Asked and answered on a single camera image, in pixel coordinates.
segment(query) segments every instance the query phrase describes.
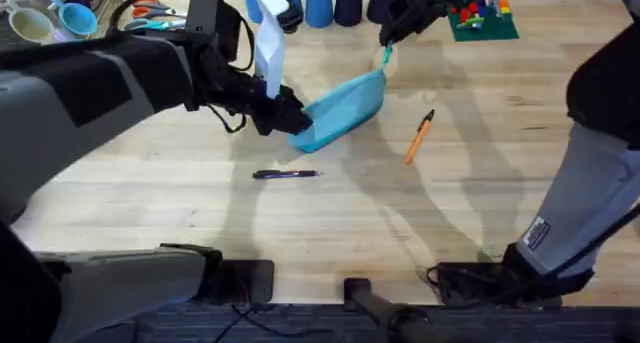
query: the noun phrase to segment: blue mug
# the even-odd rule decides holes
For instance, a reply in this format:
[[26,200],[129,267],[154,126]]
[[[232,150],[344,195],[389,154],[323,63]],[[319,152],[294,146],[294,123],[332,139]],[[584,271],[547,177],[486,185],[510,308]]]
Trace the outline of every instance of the blue mug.
[[91,9],[78,3],[62,3],[51,0],[58,7],[58,17],[67,29],[75,34],[89,35],[98,29],[98,20]]

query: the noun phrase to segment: scissors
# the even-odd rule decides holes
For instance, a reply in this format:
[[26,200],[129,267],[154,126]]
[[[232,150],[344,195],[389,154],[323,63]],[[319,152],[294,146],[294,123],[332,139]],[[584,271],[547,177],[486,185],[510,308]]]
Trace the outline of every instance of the scissors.
[[159,0],[136,0],[133,2],[132,16],[135,19],[153,19],[155,17],[187,18],[187,12],[173,9],[160,3]]
[[138,18],[127,23],[124,26],[124,29],[132,30],[132,29],[146,28],[146,29],[157,29],[157,30],[169,30],[169,29],[176,29],[176,28],[184,28],[186,24],[187,24],[186,19],[178,19],[174,21],[163,22],[163,21],[152,21],[145,18]]

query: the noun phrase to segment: white mug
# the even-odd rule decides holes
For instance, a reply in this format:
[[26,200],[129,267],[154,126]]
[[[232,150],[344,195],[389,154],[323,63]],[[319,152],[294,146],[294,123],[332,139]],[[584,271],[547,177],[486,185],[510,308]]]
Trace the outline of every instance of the white mug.
[[40,44],[55,40],[55,26],[44,13],[33,8],[21,8],[14,0],[5,1],[9,24],[22,39]]

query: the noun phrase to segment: pen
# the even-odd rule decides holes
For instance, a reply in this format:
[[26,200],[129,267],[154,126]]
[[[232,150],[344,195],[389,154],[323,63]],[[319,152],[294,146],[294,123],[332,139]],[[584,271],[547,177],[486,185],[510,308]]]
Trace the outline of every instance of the pen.
[[259,170],[253,173],[254,179],[272,179],[272,178],[299,178],[299,177],[315,177],[322,175],[322,172],[314,170],[300,171],[280,171],[280,170]]
[[409,151],[404,156],[404,164],[409,165],[413,161],[413,156],[416,155],[416,152],[418,151],[418,147],[420,147],[420,144],[422,143],[424,135],[427,134],[427,131],[431,126],[431,120],[433,119],[434,114],[435,110],[432,109],[431,112],[429,112],[429,114],[424,117],[422,123],[420,123],[420,127],[418,127],[418,134],[416,134],[415,138],[413,138],[413,142],[411,142]]

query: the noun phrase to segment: label sticker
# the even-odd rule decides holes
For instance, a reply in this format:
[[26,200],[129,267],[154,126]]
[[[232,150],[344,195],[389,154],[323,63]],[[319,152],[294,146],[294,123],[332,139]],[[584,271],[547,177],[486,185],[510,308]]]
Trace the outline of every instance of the label sticker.
[[529,231],[527,231],[522,238],[522,242],[524,242],[524,244],[526,244],[532,251],[536,250],[550,230],[551,226],[549,223],[545,222],[542,217],[536,217],[536,219],[533,220]]

